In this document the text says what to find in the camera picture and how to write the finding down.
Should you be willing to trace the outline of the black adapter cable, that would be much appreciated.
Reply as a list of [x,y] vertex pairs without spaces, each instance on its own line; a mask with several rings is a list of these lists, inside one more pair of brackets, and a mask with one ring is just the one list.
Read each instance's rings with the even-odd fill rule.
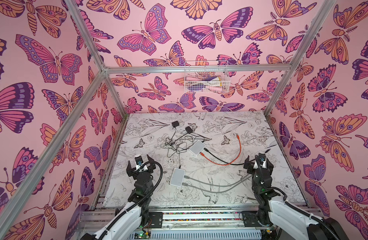
[[174,136],[166,138],[163,148],[167,149],[167,157],[171,158],[173,155],[180,155],[185,153],[195,143],[195,137],[193,133],[188,134],[185,132],[182,136],[174,140]]

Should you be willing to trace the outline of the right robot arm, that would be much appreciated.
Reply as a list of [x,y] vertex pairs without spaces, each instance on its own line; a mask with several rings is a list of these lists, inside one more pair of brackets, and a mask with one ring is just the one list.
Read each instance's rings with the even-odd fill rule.
[[295,240],[347,240],[348,236],[334,219],[324,219],[291,204],[287,194],[272,186],[273,164],[264,153],[247,158],[244,169],[252,177],[252,191],[259,206],[258,224],[277,226]]

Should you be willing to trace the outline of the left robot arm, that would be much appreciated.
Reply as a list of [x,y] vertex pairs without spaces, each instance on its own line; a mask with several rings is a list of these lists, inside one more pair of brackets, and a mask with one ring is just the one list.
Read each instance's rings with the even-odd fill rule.
[[115,217],[99,231],[84,234],[82,240],[127,240],[139,227],[148,224],[149,204],[154,191],[164,175],[162,165],[147,155],[147,161],[139,155],[136,166],[128,162],[127,175],[135,180],[135,188],[126,205],[115,213]]

